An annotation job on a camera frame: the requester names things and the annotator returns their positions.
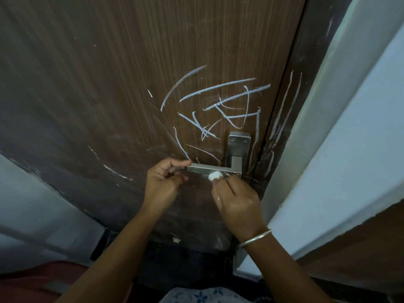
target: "forearm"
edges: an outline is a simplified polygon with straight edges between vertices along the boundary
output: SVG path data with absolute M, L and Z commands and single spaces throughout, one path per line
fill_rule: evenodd
M 141 210 L 57 302 L 121 303 L 158 218 Z
M 272 234 L 246 246 L 276 302 L 332 302 Z

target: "door handle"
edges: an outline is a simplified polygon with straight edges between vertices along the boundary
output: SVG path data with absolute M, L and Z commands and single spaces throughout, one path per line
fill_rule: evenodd
M 243 132 L 230 132 L 227 138 L 225 167 L 191 163 L 187 171 L 209 176 L 215 171 L 220 171 L 225 176 L 242 175 L 246 166 L 247 156 L 250 150 L 251 135 Z

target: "brown door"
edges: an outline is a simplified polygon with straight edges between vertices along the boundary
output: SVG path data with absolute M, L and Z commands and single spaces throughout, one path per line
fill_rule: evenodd
M 304 2 L 2 0 L 3 155 L 116 231 L 148 168 L 223 165 L 230 131 L 252 135 L 248 179 Z M 153 234 L 173 237 L 228 249 L 207 180 L 193 176 Z

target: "clothing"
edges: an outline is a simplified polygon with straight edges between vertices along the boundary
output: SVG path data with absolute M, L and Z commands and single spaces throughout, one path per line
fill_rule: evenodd
M 174 288 L 159 303 L 251 303 L 226 288 L 216 287 L 204 290 Z

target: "white chalk piece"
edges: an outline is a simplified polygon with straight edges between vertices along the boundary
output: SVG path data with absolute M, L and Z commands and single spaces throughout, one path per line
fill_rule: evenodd
M 209 177 L 208 177 L 208 178 L 209 178 L 209 180 L 210 180 L 211 182 L 213 182 L 213 180 L 214 180 L 215 178 L 221 178 L 221 177 L 224 177 L 223 174 L 222 174 L 220 171 L 215 171 L 215 172 L 209 174 Z

